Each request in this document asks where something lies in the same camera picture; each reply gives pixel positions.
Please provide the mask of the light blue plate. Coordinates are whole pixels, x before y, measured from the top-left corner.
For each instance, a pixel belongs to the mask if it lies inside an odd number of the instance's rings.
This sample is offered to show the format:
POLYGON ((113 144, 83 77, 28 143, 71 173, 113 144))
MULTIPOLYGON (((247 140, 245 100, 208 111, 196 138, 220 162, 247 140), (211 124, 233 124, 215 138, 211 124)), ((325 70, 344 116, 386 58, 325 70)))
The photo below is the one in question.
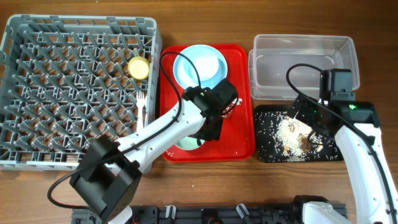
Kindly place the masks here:
MULTIPOLYGON (((219 68, 216 75, 206 81, 200 80, 202 88, 214 88, 222 79, 228 75, 228 64, 222 53, 209 45, 192 45, 181 51, 181 54, 186 56, 191 62, 195 57, 209 57, 216 56, 219 62, 219 68)), ((174 65, 173 73, 177 83, 186 89, 190 86, 198 86, 197 73, 195 66, 183 56, 177 55, 174 65)))

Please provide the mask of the green food bowl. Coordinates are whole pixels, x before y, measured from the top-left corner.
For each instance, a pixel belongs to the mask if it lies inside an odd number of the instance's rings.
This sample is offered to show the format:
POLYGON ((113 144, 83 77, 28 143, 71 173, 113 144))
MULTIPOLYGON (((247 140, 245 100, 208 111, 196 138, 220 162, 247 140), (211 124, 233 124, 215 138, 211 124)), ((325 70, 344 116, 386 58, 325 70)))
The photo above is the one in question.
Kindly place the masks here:
POLYGON ((203 139, 197 139, 193 137, 185 137, 181 140, 179 140, 175 146, 177 146, 179 149, 185 150, 185 151, 192 151, 195 149, 198 149, 205 143, 205 140, 203 139))

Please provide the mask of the white plastic fork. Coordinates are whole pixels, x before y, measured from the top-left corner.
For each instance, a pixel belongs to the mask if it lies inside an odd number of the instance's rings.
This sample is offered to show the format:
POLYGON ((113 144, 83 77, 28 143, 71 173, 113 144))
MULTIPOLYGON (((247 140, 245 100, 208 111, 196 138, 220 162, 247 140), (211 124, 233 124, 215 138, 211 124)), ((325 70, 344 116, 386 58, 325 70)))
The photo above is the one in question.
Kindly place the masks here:
POLYGON ((137 129, 136 131, 140 131, 144 128, 144 123, 145 123, 145 110, 144 108, 146 107, 146 95, 143 91, 138 91, 136 94, 136 106, 138 110, 137 114, 137 129))

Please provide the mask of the yellow plastic cup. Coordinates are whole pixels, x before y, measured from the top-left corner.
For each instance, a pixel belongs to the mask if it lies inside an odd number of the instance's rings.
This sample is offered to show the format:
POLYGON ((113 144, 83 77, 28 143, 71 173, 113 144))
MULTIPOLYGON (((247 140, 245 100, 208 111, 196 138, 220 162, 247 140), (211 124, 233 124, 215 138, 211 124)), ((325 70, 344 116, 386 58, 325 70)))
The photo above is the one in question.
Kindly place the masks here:
POLYGON ((149 76, 149 61, 141 56, 135 56, 130 59, 127 70, 133 78, 144 80, 149 76))

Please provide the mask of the light blue bowl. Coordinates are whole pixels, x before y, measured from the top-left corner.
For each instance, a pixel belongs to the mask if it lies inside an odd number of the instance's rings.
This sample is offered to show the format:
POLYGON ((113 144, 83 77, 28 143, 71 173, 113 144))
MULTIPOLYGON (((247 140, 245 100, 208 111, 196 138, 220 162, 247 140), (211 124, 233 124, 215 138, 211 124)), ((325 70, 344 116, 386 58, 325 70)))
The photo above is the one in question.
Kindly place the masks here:
POLYGON ((192 60, 201 81, 213 78, 219 68, 219 62, 216 56, 195 57, 192 60))

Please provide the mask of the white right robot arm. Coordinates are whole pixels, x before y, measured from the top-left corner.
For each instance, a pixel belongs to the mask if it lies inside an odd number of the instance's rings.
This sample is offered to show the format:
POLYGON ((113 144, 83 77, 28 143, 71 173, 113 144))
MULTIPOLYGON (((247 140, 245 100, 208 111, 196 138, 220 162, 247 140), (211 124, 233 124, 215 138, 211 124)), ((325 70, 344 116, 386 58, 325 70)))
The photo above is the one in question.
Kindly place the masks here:
POLYGON ((397 223, 397 189, 372 103, 329 99, 322 105, 299 95, 288 116, 334 140, 346 164, 358 223, 397 223))

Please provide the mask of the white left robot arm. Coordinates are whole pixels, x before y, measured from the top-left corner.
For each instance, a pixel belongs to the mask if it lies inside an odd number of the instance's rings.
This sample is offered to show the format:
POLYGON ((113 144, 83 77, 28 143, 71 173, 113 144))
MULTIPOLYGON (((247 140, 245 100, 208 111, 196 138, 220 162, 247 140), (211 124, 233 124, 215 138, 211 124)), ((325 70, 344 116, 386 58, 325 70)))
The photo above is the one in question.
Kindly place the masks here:
POLYGON ((135 134, 111 141, 94 140, 70 185, 103 222, 129 219, 128 206, 143 172, 181 139, 218 140, 222 113, 237 97, 234 87, 187 88, 182 99, 166 114, 135 134))

